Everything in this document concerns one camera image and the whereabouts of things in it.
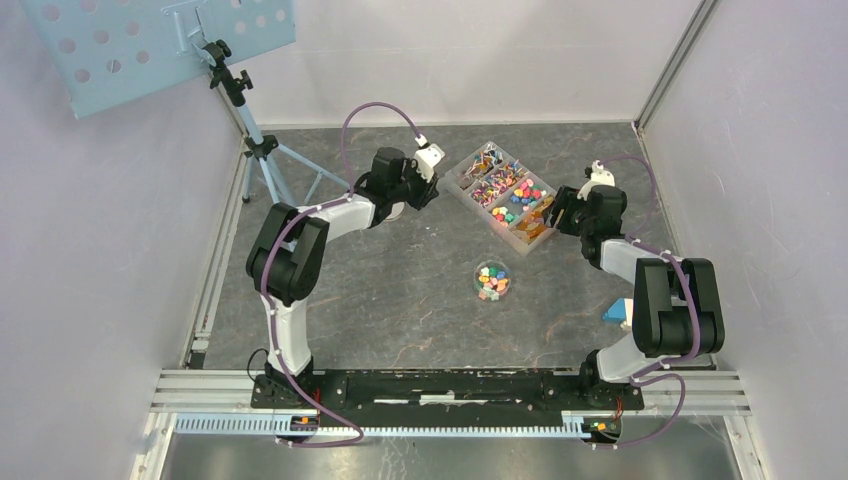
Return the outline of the small clear glass jar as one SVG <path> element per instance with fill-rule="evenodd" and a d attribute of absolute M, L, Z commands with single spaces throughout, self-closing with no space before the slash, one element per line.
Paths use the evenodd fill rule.
<path fill-rule="evenodd" d="M 473 280 L 478 298 L 484 301 L 499 301 L 513 285 L 510 270 L 496 260 L 481 262 L 475 269 Z"/>

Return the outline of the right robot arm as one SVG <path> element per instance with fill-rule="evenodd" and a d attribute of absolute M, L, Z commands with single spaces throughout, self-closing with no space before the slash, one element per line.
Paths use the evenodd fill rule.
<path fill-rule="evenodd" d="M 612 401 L 618 385 L 636 386 L 648 373 L 717 353 L 725 343 L 713 263 L 626 238 L 626 207 L 627 196 L 617 187 L 596 185 L 582 195 L 563 186 L 544 213 L 547 226 L 579 239 L 593 267 L 633 287 L 630 332 L 591 352 L 581 365 L 577 392 L 591 408 Z"/>

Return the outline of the clear compartment candy box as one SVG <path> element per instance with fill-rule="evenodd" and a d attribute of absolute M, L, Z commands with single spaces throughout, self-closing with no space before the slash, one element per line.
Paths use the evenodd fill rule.
<path fill-rule="evenodd" d="M 444 181 L 448 191 L 522 256 L 552 234 L 542 213 L 554 200 L 554 188 L 492 141 L 447 170 Z"/>

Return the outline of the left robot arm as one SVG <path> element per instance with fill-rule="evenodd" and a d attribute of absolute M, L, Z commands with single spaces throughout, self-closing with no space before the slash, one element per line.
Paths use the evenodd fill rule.
<path fill-rule="evenodd" d="M 264 373 L 255 380 L 257 390 L 295 408 L 312 399 L 307 299 L 319 280 L 327 245 L 376 227 L 406 206 L 425 207 L 439 195 L 436 167 L 443 158 L 435 144 L 420 147 L 413 156 L 381 147 L 370 170 L 343 196 L 311 206 L 272 206 L 246 262 L 264 307 L 268 333 Z"/>

